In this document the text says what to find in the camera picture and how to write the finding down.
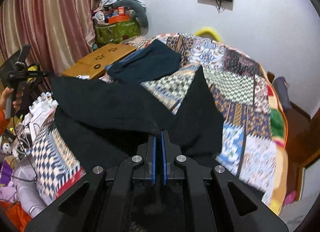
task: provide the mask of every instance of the satin curtain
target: satin curtain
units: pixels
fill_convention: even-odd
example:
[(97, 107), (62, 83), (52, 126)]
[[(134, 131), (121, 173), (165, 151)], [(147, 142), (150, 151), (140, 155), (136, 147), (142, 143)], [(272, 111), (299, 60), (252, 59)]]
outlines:
[(62, 73), (89, 54), (95, 41), (91, 11), (100, 0), (4, 0), (0, 7), (0, 51), (4, 60), (23, 44), (27, 63)]

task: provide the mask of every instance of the patchwork blanket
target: patchwork blanket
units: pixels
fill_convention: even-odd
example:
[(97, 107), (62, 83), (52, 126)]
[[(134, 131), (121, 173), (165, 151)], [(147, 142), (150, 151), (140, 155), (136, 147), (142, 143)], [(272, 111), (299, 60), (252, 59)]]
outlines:
[[(262, 67), (237, 49), (187, 34), (136, 37), (123, 44), (140, 49), (155, 39), (181, 54), (180, 69), (141, 85), (176, 114), (202, 65), (216, 107), (225, 119), (222, 150), (215, 159), (243, 182), (264, 191), (262, 201), (279, 214), (286, 192), (287, 123)], [(101, 80), (114, 81), (108, 74)], [(43, 191), (52, 199), (83, 175), (80, 163), (55, 133), (51, 120), (38, 135), (32, 155)]]

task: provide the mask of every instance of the metal bolt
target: metal bolt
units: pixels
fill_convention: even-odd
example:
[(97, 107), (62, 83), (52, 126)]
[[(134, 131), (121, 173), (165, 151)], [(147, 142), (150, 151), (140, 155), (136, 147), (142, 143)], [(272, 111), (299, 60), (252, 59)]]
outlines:
[(187, 160), (187, 157), (184, 156), (184, 155), (178, 155), (178, 156), (177, 156), (177, 161), (178, 161), (178, 162), (183, 163), (183, 162), (185, 162), (186, 160)]
[(95, 174), (102, 173), (102, 171), (103, 171), (103, 168), (101, 166), (96, 166), (96, 167), (93, 168), (93, 172)]
[(135, 162), (135, 163), (138, 163), (142, 160), (142, 157), (139, 156), (139, 155), (135, 155), (132, 157), (132, 160)]
[(225, 168), (223, 166), (221, 166), (221, 165), (216, 166), (214, 169), (218, 173), (223, 173), (224, 170), (225, 170)]

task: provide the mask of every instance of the baseboard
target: baseboard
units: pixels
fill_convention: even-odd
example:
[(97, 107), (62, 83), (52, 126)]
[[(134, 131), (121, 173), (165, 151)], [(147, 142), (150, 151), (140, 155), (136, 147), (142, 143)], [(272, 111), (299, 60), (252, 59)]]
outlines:
[(311, 117), (306, 111), (304, 111), (303, 109), (298, 107), (295, 103), (292, 103), (291, 101), (290, 101), (290, 104), (292, 108), (298, 111), (300, 114), (302, 114), (308, 120), (308, 122), (311, 122)]

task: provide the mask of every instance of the patchwork quilt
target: patchwork quilt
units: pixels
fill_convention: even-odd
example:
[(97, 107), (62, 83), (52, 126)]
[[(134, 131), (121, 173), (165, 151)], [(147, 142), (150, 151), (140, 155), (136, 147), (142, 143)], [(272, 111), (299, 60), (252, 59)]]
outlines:
[[(262, 67), (237, 49), (188, 34), (135, 37), (123, 44), (140, 49), (155, 39), (181, 54), (180, 69), (141, 85), (176, 114), (201, 65), (216, 107), (225, 119), (222, 150), (214, 158), (243, 182), (264, 191), (262, 201), (279, 214), (287, 175), (287, 123)], [(108, 74), (100, 79), (114, 82)], [(38, 135), (32, 155), (41, 172), (43, 191), (52, 199), (83, 175), (80, 163), (51, 121)]]

